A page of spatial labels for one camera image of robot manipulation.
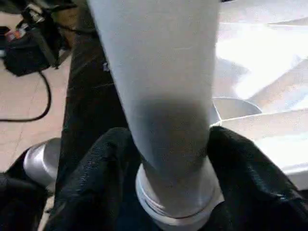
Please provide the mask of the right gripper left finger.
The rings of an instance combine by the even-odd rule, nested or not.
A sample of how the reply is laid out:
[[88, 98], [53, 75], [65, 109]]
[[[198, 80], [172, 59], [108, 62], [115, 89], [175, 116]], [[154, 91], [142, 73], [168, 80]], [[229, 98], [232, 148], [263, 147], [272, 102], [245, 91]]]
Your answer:
[[140, 163], [131, 133], [103, 134], [56, 189], [47, 231], [152, 231], [134, 189]]

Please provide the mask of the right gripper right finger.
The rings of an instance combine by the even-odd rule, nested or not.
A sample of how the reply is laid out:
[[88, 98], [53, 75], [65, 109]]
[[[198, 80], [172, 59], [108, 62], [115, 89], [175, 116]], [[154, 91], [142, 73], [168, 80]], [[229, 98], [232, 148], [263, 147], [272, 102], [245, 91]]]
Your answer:
[[224, 201], [206, 231], [307, 230], [307, 199], [250, 139], [212, 127], [207, 153]]

